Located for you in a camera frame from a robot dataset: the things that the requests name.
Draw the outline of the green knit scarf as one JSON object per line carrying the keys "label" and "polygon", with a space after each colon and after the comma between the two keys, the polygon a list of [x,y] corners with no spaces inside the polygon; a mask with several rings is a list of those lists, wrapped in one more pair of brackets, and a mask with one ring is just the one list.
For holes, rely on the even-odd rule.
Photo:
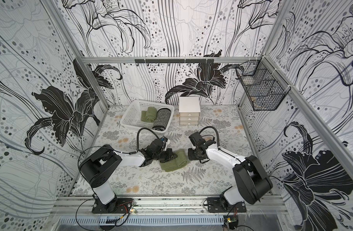
{"label": "green knit scarf", "polygon": [[141,111],[141,121],[153,123],[157,118],[158,110],[155,107],[148,107],[147,110]]}
{"label": "green knit scarf", "polygon": [[186,155],[185,149],[179,149],[175,151],[177,157],[165,163],[160,163],[160,167],[165,172],[173,172],[185,167],[189,163],[188,156]]}

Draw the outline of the black white patterned knit scarf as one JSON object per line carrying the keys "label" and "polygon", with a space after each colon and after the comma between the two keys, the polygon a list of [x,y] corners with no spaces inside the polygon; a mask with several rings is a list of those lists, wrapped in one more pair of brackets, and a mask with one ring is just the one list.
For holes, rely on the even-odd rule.
{"label": "black white patterned knit scarf", "polygon": [[171,110],[169,108],[159,109],[152,129],[156,131],[165,131],[170,117]]}

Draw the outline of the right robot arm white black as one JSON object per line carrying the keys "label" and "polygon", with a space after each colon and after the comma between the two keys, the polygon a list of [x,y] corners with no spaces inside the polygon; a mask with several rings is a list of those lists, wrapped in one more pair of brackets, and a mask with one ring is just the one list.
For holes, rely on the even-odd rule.
{"label": "right robot arm white black", "polygon": [[208,206],[210,213],[233,210],[245,212],[245,205],[254,205],[273,188],[273,183],[260,160],[251,155],[239,156],[219,146],[220,140],[204,139],[199,132],[189,136],[192,148],[188,149],[189,160],[204,164],[210,160],[218,162],[233,173],[235,184],[224,190],[218,198],[212,198]]}

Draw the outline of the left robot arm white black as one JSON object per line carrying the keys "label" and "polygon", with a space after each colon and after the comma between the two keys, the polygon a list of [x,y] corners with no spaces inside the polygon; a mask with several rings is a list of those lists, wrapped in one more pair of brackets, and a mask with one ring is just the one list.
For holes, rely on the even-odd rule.
{"label": "left robot arm white black", "polygon": [[125,153],[116,151],[110,145],[100,146],[95,152],[79,164],[82,177],[89,183],[94,192],[95,200],[92,213],[114,214],[128,213],[132,199],[118,200],[112,189],[109,178],[120,167],[145,167],[154,160],[168,163],[178,158],[178,155],[168,148],[167,138],[157,138],[146,148]]}

